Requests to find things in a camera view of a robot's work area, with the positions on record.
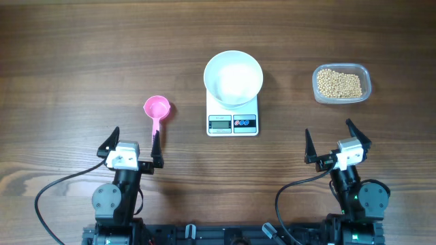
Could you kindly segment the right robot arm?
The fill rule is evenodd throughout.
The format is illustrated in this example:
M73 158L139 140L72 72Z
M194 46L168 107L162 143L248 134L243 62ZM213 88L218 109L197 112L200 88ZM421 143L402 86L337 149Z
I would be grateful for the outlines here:
M316 153L311 134L305 131L305 162L330 175L330 190L341 213L329 214L317 231L303 237L312 244L385 244L382 221L390 189L379 180L360 178L357 165L367 159L372 141L350 119L345 124L350 137L338 141L338 148L325 155Z

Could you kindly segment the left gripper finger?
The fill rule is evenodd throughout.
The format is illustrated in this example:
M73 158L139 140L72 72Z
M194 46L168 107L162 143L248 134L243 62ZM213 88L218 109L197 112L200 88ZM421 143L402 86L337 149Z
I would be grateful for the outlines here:
M151 157L153 158L154 168L163 168L164 167L164 158L163 158L162 151L161 151L159 130L156 130L155 134L153 136Z
M115 127L111 135L105 142L97 149L97 157L106 158L112 150L115 150L119 142L120 129Z

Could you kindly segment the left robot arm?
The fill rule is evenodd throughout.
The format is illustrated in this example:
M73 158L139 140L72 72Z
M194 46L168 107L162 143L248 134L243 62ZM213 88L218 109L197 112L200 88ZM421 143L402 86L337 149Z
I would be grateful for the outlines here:
M164 166L160 146L160 132L152 136L152 161L141 161L139 143L119 139L116 127L106 141L97 149L97 156L114 172L110 184L99 186L93 193L91 203L95 210L96 224L82 234L82 243L97 244L154 244L142 218L136 215L137 196L143 196L140 180L143 174L152 175L156 168Z

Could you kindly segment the pink plastic measuring scoop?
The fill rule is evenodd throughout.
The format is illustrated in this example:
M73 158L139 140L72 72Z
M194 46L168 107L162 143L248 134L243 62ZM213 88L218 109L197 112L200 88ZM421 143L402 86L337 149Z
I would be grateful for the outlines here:
M146 115L152 119L152 142L155 141L157 132L160 131L160 122L170 113L170 102L161 95L148 98L143 106Z

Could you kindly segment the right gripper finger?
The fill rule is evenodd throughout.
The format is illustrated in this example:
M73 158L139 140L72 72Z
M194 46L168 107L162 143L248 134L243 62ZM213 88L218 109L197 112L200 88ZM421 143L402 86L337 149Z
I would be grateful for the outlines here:
M305 129L305 163L310 164L317 161L317 153L311 134L308 129Z
M350 135L352 137L356 137L360 141L364 150L369 150L371 148L372 141L357 128L350 118L345 121L345 124L348 126Z

